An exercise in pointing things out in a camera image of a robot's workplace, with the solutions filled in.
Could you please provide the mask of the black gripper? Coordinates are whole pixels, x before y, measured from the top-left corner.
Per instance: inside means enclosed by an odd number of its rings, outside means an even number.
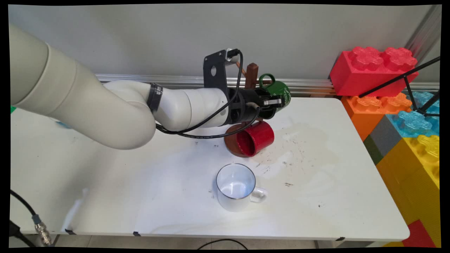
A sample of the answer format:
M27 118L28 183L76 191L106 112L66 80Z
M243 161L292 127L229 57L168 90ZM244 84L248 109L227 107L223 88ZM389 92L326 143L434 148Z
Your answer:
M248 102L258 104L261 108L283 108L283 98L267 98L268 92L262 88L255 89L239 89L228 88L228 94L231 98L235 93L237 96L229 105L229 115L227 117L227 125L238 124L241 122L249 122L256 115L254 107L246 105Z

